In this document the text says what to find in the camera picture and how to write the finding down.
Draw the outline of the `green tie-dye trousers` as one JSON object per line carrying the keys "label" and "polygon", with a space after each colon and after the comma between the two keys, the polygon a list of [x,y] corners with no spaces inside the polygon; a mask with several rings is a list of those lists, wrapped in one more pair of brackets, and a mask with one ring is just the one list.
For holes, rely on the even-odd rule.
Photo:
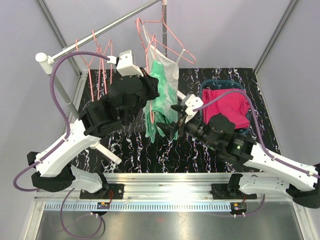
{"label": "green tie-dye trousers", "polygon": [[145,120],[145,137],[149,138],[151,143],[155,142],[156,134],[161,137],[165,133],[156,125],[157,123],[171,124],[178,121],[178,113],[171,106],[178,103],[177,91],[169,84],[165,69],[162,63],[154,60],[150,70],[151,77],[158,79],[159,96],[148,101],[143,109]]}

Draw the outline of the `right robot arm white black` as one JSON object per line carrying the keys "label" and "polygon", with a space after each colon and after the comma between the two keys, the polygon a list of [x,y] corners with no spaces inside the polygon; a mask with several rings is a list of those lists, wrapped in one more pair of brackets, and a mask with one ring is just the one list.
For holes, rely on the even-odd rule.
{"label": "right robot arm white black", "polygon": [[280,195],[310,209],[320,207],[320,166],[291,160],[266,149],[261,143],[235,131],[235,124],[221,113],[208,123],[198,115],[188,120],[183,113],[177,122],[157,123],[165,136],[188,134],[209,149],[218,150],[219,158],[235,165],[251,167],[271,174],[254,177],[233,173],[225,191],[232,198],[254,194]]}

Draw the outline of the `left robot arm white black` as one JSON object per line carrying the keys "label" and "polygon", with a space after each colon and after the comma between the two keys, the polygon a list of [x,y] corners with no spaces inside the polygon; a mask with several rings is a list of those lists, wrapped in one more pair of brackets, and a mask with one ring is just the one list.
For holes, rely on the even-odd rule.
{"label": "left robot arm white black", "polygon": [[28,162],[36,169],[32,185],[55,193],[67,188],[85,190],[96,198],[107,196],[109,185],[102,173],[81,170],[70,162],[83,150],[136,120],[148,101],[159,97],[159,80],[145,73],[114,81],[109,91],[90,103],[69,131],[43,152],[30,152]]}

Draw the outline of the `magenta trousers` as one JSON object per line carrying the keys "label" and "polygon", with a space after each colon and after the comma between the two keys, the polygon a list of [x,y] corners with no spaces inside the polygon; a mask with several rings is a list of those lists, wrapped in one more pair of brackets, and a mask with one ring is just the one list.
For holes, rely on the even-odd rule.
{"label": "magenta trousers", "polygon": [[250,127],[250,121],[247,118],[249,109],[248,100],[241,93],[235,92],[207,106],[202,110],[202,114],[206,124],[212,116],[222,114],[235,124],[235,129],[248,129]]}

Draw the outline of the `pink hanger of magenta trousers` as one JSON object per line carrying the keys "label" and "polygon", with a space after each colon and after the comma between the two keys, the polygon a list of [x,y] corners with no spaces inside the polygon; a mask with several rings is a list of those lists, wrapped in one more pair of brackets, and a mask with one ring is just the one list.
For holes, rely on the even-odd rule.
{"label": "pink hanger of magenta trousers", "polygon": [[[105,49],[103,50],[101,45],[98,43],[98,37],[95,35],[95,31],[92,31],[92,37],[96,44],[96,52],[100,55],[106,55],[107,50],[110,50],[110,54],[113,54],[113,43],[112,40],[109,39],[107,42],[107,45]],[[108,79],[107,79],[107,72],[105,67],[105,60],[100,58],[99,59],[99,69],[98,69],[98,84],[97,84],[97,100],[100,99],[100,97],[103,94],[106,94],[108,92]]]}

